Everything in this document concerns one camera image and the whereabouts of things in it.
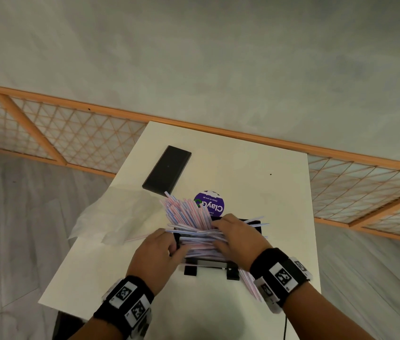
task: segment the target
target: white table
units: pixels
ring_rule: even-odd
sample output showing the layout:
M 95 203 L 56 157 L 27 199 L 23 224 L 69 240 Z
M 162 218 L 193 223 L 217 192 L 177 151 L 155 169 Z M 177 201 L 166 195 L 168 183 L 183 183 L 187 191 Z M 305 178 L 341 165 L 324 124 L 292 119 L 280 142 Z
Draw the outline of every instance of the white table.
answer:
M 307 155 L 228 137 L 150 122 L 111 186 L 139 187 L 168 145 L 192 152 L 173 194 L 193 199 L 212 190 L 221 195 L 226 213 L 265 216 L 263 227 L 273 246 L 297 257 L 313 274 L 320 291 Z M 167 224 L 163 211 L 145 227 Z M 103 293 L 124 276 L 141 240 L 107 246 L 78 238 L 40 303 L 89 319 Z M 241 281 L 224 270 L 198 268 L 196 277 L 183 267 L 173 274 L 152 304 L 146 339 L 281 339 L 284 315 L 273 315 Z M 297 339 L 288 326 L 287 339 Z

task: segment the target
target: black holder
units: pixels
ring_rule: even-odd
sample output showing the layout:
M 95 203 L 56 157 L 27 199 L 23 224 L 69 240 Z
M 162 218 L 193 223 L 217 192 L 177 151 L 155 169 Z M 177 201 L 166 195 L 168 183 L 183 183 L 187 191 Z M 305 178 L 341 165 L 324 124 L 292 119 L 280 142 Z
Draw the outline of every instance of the black holder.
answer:
M 221 219 L 222 217 L 216 217 L 212 216 L 211 219 L 213 221 L 217 221 L 218 219 Z M 241 221 L 247 221 L 245 218 L 240 218 Z M 254 225 L 254 224 L 260 224 L 260 221 L 252 221 L 249 223 L 249 225 Z M 261 234 L 261 227 L 255 227 L 255 229 L 258 230 L 258 232 Z M 176 240 L 176 248 L 178 249 L 180 247 L 180 234 L 174 233 L 174 239 Z M 238 271 L 238 266 L 236 263 L 233 261 L 227 261 L 227 262 L 219 262 L 219 261 L 214 261 L 214 260 L 205 260 L 201 258 L 196 258 L 196 257 L 188 257 L 186 258 L 186 266 L 184 266 L 184 275 L 186 276 L 197 276 L 197 266 L 199 261 L 201 261 L 201 265 L 203 267 L 209 267 L 209 268 L 225 268 L 227 271 L 227 280 L 239 280 L 239 271 Z

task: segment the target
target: hand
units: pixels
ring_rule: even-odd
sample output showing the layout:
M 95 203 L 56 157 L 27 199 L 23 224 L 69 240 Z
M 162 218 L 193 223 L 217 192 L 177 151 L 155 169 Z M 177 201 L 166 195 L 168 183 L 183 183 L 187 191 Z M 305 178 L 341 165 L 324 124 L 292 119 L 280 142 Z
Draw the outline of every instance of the hand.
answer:
M 181 246 L 176 250 L 173 234 L 159 228 L 137 248 L 126 275 L 142 279 L 156 296 L 168 282 L 188 250 L 189 246 Z
M 257 229 L 240 221 L 229 213 L 222 219 L 213 221 L 213 226 L 226 236 L 228 244 L 217 240 L 213 245 L 239 267 L 249 271 L 254 260 L 271 244 L 258 232 Z

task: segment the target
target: round sticker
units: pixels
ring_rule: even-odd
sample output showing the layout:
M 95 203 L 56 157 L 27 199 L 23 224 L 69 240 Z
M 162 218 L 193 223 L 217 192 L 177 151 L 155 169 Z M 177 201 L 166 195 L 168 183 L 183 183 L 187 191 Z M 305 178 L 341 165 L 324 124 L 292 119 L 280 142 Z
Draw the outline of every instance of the round sticker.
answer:
M 211 216 L 219 217 L 224 211 L 224 200 L 213 191 L 203 191 L 196 195 L 194 201 L 198 206 L 203 204 Z

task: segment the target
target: wire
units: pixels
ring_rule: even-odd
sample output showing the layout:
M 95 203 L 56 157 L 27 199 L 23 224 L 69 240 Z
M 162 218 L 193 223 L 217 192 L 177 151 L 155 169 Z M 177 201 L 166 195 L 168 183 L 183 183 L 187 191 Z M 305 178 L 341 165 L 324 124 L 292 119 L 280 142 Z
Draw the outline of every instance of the wire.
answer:
M 283 340 L 285 340 L 286 334 L 287 334 L 287 317 L 285 316 L 285 328 L 283 330 Z

